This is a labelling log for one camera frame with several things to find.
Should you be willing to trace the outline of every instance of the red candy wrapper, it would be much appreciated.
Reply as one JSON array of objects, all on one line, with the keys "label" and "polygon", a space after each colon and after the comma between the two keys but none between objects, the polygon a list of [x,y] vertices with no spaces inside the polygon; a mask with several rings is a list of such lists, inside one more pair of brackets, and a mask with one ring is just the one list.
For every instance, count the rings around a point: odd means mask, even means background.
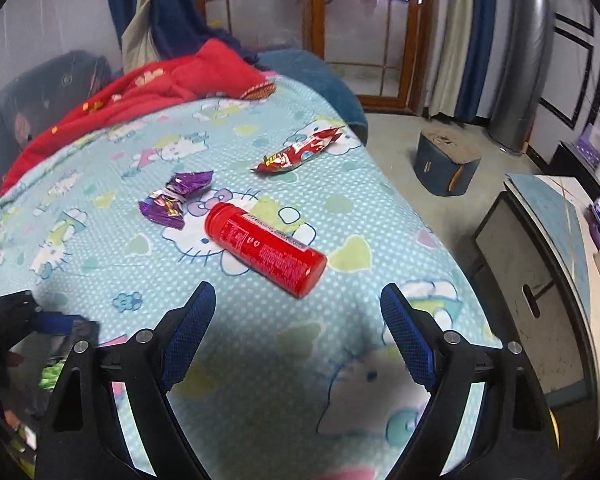
[{"label": "red candy wrapper", "polygon": [[277,152],[271,156],[266,156],[264,161],[258,164],[257,168],[251,171],[258,173],[283,173],[291,171],[314,158],[332,142],[340,138],[338,130],[340,128],[330,128],[310,135],[305,140],[294,142],[291,146],[287,146],[281,152]]}]

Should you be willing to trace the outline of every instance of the gray cylinder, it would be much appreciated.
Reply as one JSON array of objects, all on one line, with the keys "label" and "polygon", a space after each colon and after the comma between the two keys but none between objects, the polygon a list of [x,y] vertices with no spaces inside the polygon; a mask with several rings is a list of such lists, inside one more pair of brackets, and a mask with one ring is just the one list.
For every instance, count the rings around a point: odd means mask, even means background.
[{"label": "gray cylinder", "polygon": [[551,0],[513,0],[509,49],[487,133],[510,153],[520,153],[549,67],[555,15]]}]

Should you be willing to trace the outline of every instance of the red blanket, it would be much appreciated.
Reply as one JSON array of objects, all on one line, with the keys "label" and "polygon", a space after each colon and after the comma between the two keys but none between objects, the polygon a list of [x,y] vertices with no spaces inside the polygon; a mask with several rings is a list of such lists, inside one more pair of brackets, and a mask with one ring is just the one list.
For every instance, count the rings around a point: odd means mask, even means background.
[{"label": "red blanket", "polygon": [[117,79],[37,136],[2,182],[6,193],[35,165],[81,136],[208,96],[254,100],[276,87],[222,41],[208,40],[193,56],[149,63]]}]

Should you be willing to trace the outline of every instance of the red bottle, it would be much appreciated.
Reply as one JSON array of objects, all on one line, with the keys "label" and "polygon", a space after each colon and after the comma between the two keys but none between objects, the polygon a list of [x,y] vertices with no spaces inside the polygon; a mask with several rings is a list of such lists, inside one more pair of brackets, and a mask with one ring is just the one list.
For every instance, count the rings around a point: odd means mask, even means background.
[{"label": "red bottle", "polygon": [[215,243],[275,284],[304,298],[320,279],[327,257],[266,225],[244,209],[219,202],[205,219]]}]

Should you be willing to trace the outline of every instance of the bottle label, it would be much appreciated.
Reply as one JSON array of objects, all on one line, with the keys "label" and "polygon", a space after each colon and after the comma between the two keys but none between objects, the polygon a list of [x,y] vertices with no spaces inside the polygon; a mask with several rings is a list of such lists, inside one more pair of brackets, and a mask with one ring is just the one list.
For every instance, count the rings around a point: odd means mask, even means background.
[{"label": "bottle label", "polygon": [[296,249],[300,249],[302,252],[304,252],[305,250],[307,250],[309,248],[309,246],[303,244],[302,242],[299,242],[298,240],[296,240],[295,238],[292,238],[291,236],[284,234],[282,231],[278,231],[277,229],[274,229],[270,225],[265,224],[262,220],[260,220],[259,218],[256,218],[255,216],[253,216],[249,213],[245,213],[244,215],[242,215],[242,217],[247,219],[249,222],[251,222],[253,224],[259,225],[263,229],[266,229],[271,234],[276,235],[278,238],[282,238],[285,242],[293,245],[293,247],[295,247]]},{"label": "bottle label", "polygon": [[[249,229],[242,218],[253,224],[254,228]],[[310,272],[309,265],[302,261],[299,258],[301,255],[296,252],[304,252],[309,249],[308,246],[271,228],[252,215],[243,214],[241,218],[229,219],[222,228],[220,239],[232,248],[232,253],[239,260],[290,292],[293,292]]]}]

